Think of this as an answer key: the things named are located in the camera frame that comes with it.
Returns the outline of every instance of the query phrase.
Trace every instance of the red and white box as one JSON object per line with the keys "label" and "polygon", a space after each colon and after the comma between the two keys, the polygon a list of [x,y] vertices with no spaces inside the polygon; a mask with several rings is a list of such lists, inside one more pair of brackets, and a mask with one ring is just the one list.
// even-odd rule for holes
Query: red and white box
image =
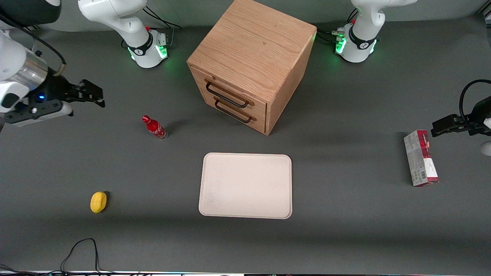
{"label": "red and white box", "polygon": [[416,130],[404,137],[408,154],[412,185],[422,187],[438,182],[435,165],[430,154],[430,141],[427,130]]}

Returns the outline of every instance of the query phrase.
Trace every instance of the gray table surface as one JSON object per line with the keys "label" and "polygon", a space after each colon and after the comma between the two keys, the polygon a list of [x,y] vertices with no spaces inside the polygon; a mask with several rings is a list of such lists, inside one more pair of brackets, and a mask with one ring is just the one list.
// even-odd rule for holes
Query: gray table surface
{"label": "gray table surface", "polygon": [[[54,270],[76,241],[93,237],[109,270],[491,274],[491,159],[479,153],[486,137],[432,138],[441,182],[424,188],[410,184],[402,143],[457,113],[468,82],[491,78],[482,17],[389,22],[361,64],[316,42],[269,137],[203,102],[185,60],[208,31],[177,30],[170,59],[147,70],[116,32],[43,34],[65,55],[64,76],[103,87],[107,107],[74,103],[74,117],[4,127],[1,263]],[[489,89],[477,84],[465,108]],[[167,140],[151,137],[144,114],[168,129]],[[289,155],[292,216],[200,215],[209,152]],[[96,191],[111,196],[97,215],[89,209]],[[92,270],[93,258],[92,245],[81,244],[67,269]]]}

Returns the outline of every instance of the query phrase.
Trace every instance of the wooden cabinet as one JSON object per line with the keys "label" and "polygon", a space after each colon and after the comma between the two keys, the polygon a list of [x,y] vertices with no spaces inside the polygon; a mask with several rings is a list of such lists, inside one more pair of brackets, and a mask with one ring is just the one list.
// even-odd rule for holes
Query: wooden cabinet
{"label": "wooden cabinet", "polygon": [[302,80],[317,28],[235,0],[188,58],[205,102],[269,135]]}

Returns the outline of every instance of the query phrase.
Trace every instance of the red bottle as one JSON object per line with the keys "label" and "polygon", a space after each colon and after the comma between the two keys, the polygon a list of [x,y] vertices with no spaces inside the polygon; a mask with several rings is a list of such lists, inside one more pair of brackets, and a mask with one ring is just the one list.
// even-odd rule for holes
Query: red bottle
{"label": "red bottle", "polygon": [[167,132],[164,128],[154,119],[151,119],[147,115],[143,116],[141,120],[146,124],[148,131],[155,135],[159,140],[167,138]]}

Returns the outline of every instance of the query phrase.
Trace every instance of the black metal handle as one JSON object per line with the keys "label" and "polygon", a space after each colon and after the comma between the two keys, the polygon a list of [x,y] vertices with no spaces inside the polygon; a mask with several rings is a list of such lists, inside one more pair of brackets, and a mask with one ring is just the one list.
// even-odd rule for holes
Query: black metal handle
{"label": "black metal handle", "polygon": [[223,112],[223,113],[227,114],[228,116],[230,116],[230,117],[232,117],[232,118],[234,118],[234,119],[236,119],[236,120],[238,120],[238,121],[240,121],[240,122],[243,122],[244,124],[247,124],[248,122],[250,122],[250,121],[252,120],[252,117],[250,117],[250,116],[249,116],[249,119],[244,120],[244,119],[242,119],[242,118],[238,117],[237,115],[232,114],[232,113],[230,113],[230,112],[226,111],[225,109],[223,109],[223,108],[221,108],[221,107],[219,107],[219,106],[218,106],[218,103],[219,103],[219,102],[220,102],[220,100],[217,100],[217,101],[215,102],[215,107],[216,107],[218,110],[220,110],[221,112]]}
{"label": "black metal handle", "polygon": [[227,97],[222,96],[222,95],[220,95],[220,94],[216,93],[215,91],[213,91],[213,90],[211,90],[211,89],[210,89],[210,85],[211,85],[211,84],[212,84],[211,82],[207,82],[207,83],[206,83],[206,90],[208,90],[208,92],[212,93],[213,95],[215,95],[215,96],[217,96],[217,97],[219,97],[219,98],[223,99],[224,101],[226,101],[226,102],[228,102],[228,103],[230,103],[230,104],[232,104],[232,105],[235,105],[235,106],[237,106],[238,108],[242,108],[242,109],[243,109],[243,108],[245,108],[245,107],[246,107],[246,106],[249,104],[249,102],[248,102],[248,101],[245,101],[245,103],[244,103],[243,105],[240,105],[240,104],[238,104],[238,103],[236,103],[236,102],[234,102],[234,101],[232,101],[232,100],[228,99]]}

